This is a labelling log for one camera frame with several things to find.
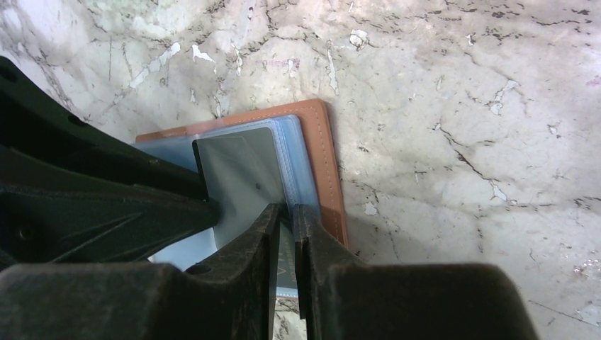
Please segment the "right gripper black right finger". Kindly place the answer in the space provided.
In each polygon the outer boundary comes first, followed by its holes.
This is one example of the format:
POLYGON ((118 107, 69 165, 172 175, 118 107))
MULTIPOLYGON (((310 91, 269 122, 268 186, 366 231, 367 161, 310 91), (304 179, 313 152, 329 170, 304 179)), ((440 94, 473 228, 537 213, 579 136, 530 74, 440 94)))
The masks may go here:
POLYGON ((293 208, 309 339, 535 339, 515 284, 484 263, 369 265, 308 205, 293 208))

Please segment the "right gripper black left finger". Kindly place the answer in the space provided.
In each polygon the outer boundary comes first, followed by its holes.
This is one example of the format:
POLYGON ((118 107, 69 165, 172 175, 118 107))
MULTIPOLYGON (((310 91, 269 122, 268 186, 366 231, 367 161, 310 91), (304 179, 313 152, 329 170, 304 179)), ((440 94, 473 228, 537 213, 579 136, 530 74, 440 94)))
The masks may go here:
POLYGON ((270 339, 281 209, 181 271, 168 263, 20 264, 1 273, 2 339, 270 339))

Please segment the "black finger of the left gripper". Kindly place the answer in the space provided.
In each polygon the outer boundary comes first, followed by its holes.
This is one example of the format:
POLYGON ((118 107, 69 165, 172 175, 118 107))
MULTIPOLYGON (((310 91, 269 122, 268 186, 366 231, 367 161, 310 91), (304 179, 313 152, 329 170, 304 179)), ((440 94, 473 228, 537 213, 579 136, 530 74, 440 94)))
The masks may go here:
POLYGON ((1 58, 1 267, 145 261, 216 225, 191 170, 83 122, 1 58))

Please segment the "brown leather card holder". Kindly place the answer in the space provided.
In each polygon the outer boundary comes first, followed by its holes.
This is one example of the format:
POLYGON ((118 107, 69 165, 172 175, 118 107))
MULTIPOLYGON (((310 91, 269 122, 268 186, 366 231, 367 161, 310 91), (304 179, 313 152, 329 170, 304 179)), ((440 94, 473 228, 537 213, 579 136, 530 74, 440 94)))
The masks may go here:
MULTIPOLYGON (((158 159, 198 170, 192 142, 214 130, 266 121, 276 123, 281 174, 286 184, 287 204, 281 223, 276 291, 281 297, 298 297, 292 226, 289 218, 295 205, 309 205, 325 229, 347 245, 347 224, 342 189, 336 164, 330 122, 325 103, 311 99, 273 108, 230 115, 217 120, 138 135, 135 148, 158 159)), ((187 237, 151 256, 186 269, 219 250, 214 227, 187 237)))

